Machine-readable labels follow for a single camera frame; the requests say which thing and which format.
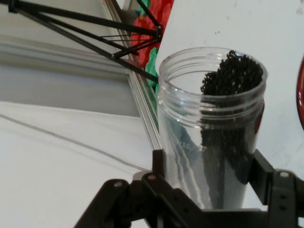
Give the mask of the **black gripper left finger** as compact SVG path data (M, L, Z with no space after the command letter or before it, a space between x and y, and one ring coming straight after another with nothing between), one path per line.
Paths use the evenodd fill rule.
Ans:
M152 152L152 171L140 180L106 181L80 217L77 228L129 228L144 219L151 228L199 228L200 209L163 178L163 150Z

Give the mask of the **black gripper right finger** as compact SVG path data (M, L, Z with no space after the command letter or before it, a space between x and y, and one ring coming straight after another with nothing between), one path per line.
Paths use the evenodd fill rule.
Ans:
M254 152L249 183L267 211L252 210L249 228L298 228L304 216L304 181L293 172L274 169L259 150Z

